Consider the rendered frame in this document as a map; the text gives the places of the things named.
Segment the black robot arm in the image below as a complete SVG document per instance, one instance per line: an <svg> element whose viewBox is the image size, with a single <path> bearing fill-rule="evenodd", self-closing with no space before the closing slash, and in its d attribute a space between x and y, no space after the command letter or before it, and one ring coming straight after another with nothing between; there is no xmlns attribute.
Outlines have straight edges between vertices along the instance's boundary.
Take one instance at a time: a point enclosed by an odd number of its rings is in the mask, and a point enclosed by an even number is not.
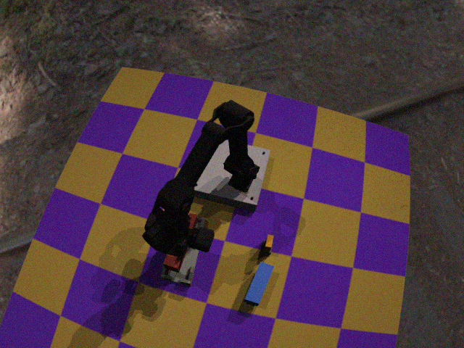
<svg viewBox="0 0 464 348"><path fill-rule="evenodd" d="M224 128L214 122L217 118ZM226 139L230 154L223 163L223 169L232 174L228 185L248 192L260 169L248 155L247 131L253 122L254 113L233 100L223 102L214 109L212 119L205 123L202 135L177 176L159 191L152 210L157 219L142 234L146 243L161 253L175 257L186 253L184 235L176 230L188 224L187 215L195 197L196 182L219 144Z"/></svg>

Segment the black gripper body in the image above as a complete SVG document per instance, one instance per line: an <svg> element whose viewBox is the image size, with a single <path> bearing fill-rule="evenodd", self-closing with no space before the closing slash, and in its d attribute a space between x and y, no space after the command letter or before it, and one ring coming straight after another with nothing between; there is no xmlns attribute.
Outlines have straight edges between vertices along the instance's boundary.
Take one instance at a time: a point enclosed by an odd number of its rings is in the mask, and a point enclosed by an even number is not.
<svg viewBox="0 0 464 348"><path fill-rule="evenodd" d="M149 213L149 217L146 221L145 231L149 229L151 224L157 219L155 215ZM201 227L198 228L189 228L190 222L185 228L176 230L180 232L180 235L184 235L184 240L189 240L189 243L195 244L194 248L203 252L208 252L210 250L212 241L215 237L215 232L212 229Z"/></svg>

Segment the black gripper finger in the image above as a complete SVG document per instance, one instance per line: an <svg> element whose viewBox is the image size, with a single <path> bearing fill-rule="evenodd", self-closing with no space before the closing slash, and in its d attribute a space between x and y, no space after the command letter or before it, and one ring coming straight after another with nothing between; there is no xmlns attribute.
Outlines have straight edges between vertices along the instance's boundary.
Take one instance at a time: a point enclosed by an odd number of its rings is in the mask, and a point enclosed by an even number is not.
<svg viewBox="0 0 464 348"><path fill-rule="evenodd" d="M195 249L195 248L194 248L194 245L195 245L195 244L189 243L189 240L187 241L186 244L187 244L187 247L192 248L192 249Z"/></svg>

